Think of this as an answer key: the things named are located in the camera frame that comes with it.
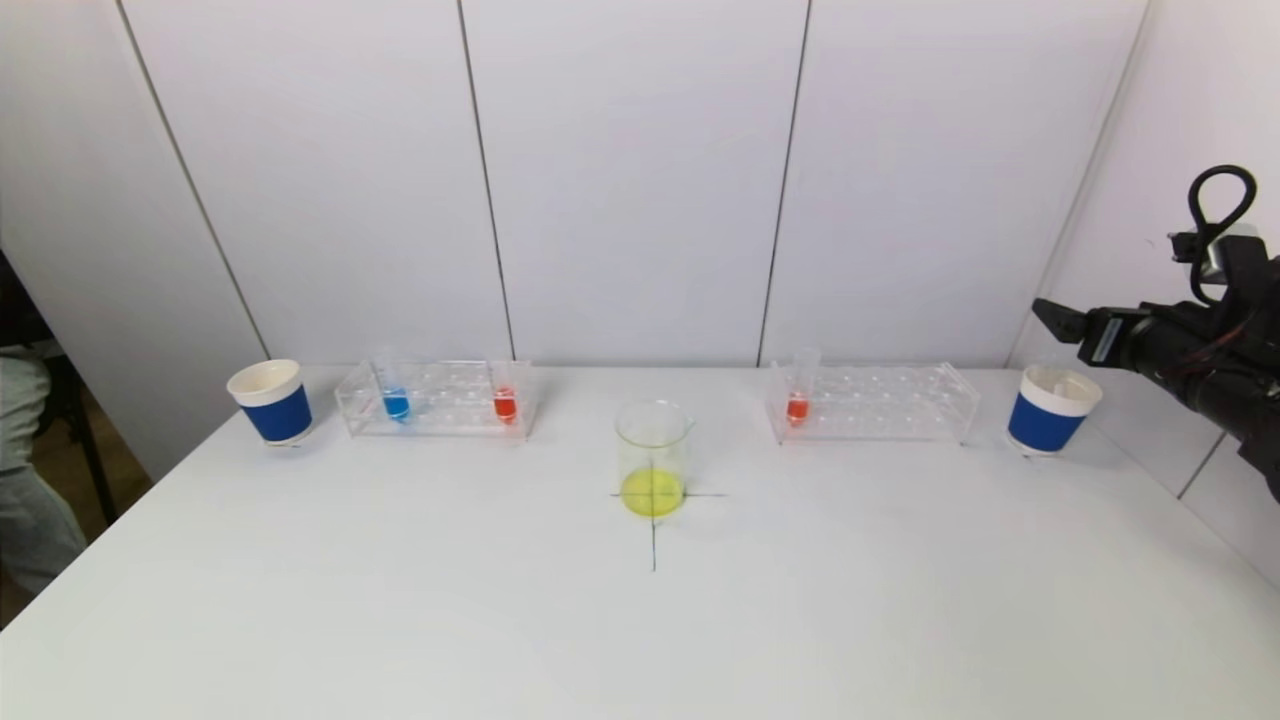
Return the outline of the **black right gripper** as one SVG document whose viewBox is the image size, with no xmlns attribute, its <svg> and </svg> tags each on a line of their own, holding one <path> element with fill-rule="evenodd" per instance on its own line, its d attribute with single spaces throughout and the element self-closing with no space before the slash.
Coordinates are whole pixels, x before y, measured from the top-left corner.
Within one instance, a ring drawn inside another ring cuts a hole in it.
<svg viewBox="0 0 1280 720">
<path fill-rule="evenodd" d="M 1204 338 L 1176 307 L 1143 304 L 1083 313 L 1036 299 L 1032 313 L 1057 342 L 1080 343 L 1078 357 L 1085 365 L 1132 372 L 1180 402 L 1189 400 L 1190 380 L 1175 368 L 1202 348 Z"/>
</svg>

